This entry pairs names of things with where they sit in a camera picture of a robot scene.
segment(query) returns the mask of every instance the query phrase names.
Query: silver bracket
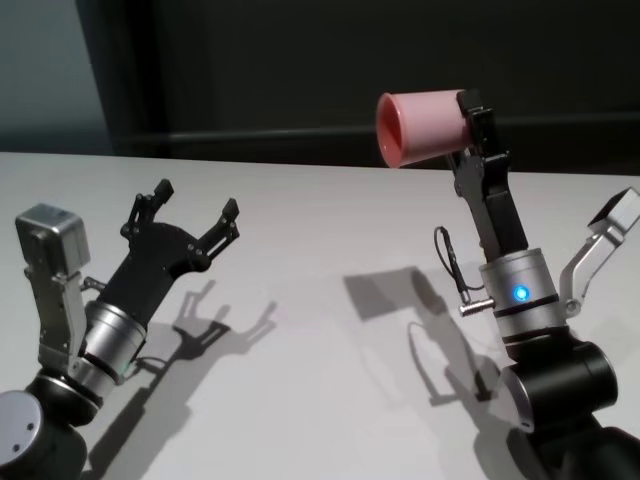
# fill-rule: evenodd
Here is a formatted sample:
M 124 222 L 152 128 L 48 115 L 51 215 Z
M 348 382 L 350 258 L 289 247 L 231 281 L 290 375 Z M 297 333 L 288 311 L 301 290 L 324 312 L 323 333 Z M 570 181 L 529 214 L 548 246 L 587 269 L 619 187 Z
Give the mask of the silver bracket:
M 75 362 L 87 328 L 80 293 L 80 269 L 89 262 L 82 219 L 39 204 L 16 218 L 40 317 L 38 361 L 66 374 Z
M 560 301 L 567 318 L 582 310 L 589 283 L 640 218 L 640 195 L 628 188 L 612 197 L 589 224 L 593 232 L 560 275 Z

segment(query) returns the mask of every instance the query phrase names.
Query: blue led light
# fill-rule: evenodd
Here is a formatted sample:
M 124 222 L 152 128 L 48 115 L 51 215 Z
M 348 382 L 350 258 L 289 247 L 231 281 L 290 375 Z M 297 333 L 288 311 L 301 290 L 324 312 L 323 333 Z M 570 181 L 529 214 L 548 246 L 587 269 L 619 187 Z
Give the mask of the blue led light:
M 529 289 L 524 285 L 518 285 L 513 289 L 513 298 L 515 298 L 519 302 L 526 302 L 527 300 L 529 300 L 530 296 L 531 293 L 529 292 Z

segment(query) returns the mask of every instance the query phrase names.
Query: gray wall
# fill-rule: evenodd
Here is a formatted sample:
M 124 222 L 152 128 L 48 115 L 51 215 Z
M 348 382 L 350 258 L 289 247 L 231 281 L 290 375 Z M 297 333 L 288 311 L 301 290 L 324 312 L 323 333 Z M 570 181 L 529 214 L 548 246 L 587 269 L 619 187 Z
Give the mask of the gray wall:
M 109 154 L 73 0 L 0 0 L 0 151 Z

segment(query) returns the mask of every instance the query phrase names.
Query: black cable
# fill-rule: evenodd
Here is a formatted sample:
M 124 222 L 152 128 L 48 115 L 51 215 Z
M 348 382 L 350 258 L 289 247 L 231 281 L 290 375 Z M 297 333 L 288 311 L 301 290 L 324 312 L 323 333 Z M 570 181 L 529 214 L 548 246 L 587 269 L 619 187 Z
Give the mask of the black cable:
M 447 248 L 447 250 L 453 250 L 453 246 L 451 245 L 451 242 L 449 240 L 449 235 L 447 232 L 447 229 L 444 228 L 442 225 L 440 225 L 439 227 L 436 227 L 433 230 L 433 243 L 436 247 L 436 252 L 438 253 L 438 258 L 440 259 L 440 263 L 442 263 L 442 266 L 444 267 L 444 269 L 447 271 L 447 273 L 451 276 L 451 278 L 453 278 L 454 280 L 457 281 L 456 276 L 453 274 L 453 270 L 451 268 L 450 265 L 447 265 L 447 262 L 444 259 L 444 256 L 442 255 L 442 252 L 440 251 L 440 244 L 438 243 L 438 232 L 440 232 L 442 234 L 442 238 L 444 240 L 445 243 L 445 247 Z M 473 290 L 473 291 L 479 291 L 482 290 L 484 288 L 484 285 L 480 285 L 479 287 L 473 287 L 471 285 L 467 285 L 467 283 L 464 281 L 464 278 L 462 278 L 462 273 L 460 273 L 460 281 L 463 283 L 463 285 L 468 289 L 468 290 Z

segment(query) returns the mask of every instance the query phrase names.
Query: white table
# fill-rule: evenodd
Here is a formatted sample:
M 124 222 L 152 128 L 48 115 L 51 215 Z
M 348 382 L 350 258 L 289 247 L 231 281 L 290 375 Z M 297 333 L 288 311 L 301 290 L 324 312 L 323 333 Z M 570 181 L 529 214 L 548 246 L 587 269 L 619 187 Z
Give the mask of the white table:
M 98 474 L 87 478 L 109 463 L 102 478 L 118 480 L 521 478 L 504 445 L 507 424 L 494 416 L 503 416 L 500 404 L 470 393 L 465 341 L 485 373 L 489 359 L 508 362 L 495 322 L 489 313 L 458 317 L 432 245 L 433 228 L 446 225 L 468 282 L 479 282 L 477 234 L 450 172 L 0 154 L 0 391 L 23 388 L 38 369 L 15 216 L 41 201 L 81 215 L 93 257 L 84 272 L 107 280 L 127 252 L 118 231 L 134 195 L 163 177 L 176 194 L 159 220 L 199 235 L 233 196 L 241 237 L 209 272 L 176 283 L 144 355 L 174 355 L 174 323 L 195 336 L 209 331 L 210 345 L 183 348 L 192 358 L 171 364 L 151 395 L 155 374 L 146 370 L 114 391 L 82 433 L 94 447 L 129 402 L 136 408 L 110 432 L 132 432 L 117 455 L 119 440 L 105 437 L 87 466 Z M 554 278 L 591 217 L 629 185 L 640 179 L 511 175 L 529 242 L 543 248 Z M 618 374 L 620 399 L 598 418 L 636 436 L 638 267 L 632 232 L 571 322 Z M 438 313 L 443 301 L 449 313 Z M 217 340 L 212 320 L 230 327 Z

